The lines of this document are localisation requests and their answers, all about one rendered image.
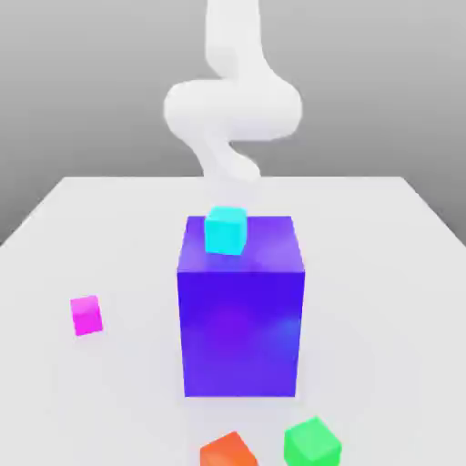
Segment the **small orange cube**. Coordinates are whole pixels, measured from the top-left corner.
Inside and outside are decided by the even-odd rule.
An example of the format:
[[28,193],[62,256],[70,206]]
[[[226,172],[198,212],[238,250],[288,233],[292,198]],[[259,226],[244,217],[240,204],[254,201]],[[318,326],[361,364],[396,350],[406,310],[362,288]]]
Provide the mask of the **small orange cube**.
[[258,466],[258,460],[236,431],[200,448],[200,466]]

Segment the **small magenta cube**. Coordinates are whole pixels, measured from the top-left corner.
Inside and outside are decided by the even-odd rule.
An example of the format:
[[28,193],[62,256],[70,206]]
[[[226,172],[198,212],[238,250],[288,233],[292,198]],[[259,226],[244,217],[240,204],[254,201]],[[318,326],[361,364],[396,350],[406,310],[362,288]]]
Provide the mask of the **small magenta cube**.
[[95,295],[71,299],[70,306],[74,322],[75,334],[83,336],[103,330],[103,320]]

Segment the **small cyan cube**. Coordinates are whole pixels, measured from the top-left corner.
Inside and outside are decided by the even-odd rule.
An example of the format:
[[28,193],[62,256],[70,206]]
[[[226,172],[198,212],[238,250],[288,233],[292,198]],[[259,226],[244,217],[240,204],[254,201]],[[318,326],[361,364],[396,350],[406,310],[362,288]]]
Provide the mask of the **small cyan cube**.
[[204,222],[207,253],[239,256],[247,242],[248,214],[244,208],[213,207]]

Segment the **small green cube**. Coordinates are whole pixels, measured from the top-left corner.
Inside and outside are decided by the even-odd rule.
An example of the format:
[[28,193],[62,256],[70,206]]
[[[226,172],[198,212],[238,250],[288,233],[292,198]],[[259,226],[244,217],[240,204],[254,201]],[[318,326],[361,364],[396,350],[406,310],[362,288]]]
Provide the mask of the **small green cube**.
[[287,466],[339,466],[341,451],[339,439],[317,416],[285,430]]

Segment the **large purple box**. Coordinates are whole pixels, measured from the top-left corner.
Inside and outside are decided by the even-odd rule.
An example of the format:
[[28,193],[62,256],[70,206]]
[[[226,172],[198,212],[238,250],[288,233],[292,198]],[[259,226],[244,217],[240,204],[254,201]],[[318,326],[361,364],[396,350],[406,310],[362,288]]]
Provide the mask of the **large purple box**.
[[239,256],[209,254],[187,219],[177,266],[188,397],[296,393],[305,267],[289,217],[251,217]]

